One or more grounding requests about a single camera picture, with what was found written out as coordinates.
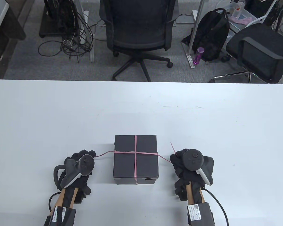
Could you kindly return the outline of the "person's right hand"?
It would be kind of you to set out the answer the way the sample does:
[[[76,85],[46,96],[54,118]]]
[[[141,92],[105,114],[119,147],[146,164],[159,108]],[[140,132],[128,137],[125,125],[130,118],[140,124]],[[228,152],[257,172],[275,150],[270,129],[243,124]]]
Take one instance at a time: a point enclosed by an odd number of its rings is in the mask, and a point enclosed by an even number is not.
[[[205,188],[205,185],[213,184],[214,159],[204,156],[197,149],[183,149],[172,154],[170,161],[175,169],[175,174],[179,178],[175,182],[175,194],[181,201],[187,201],[186,186],[191,184],[193,203],[202,203],[200,190]]]

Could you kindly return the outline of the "person's left hand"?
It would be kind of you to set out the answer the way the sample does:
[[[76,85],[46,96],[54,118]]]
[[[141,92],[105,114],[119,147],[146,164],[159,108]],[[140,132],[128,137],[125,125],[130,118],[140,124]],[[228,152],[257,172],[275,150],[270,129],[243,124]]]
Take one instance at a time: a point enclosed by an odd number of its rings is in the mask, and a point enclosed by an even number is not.
[[[95,166],[95,156],[93,150],[82,150],[67,157],[64,164],[56,166],[53,175],[57,189],[78,188],[85,195],[90,195],[91,189],[87,186],[87,181]]]

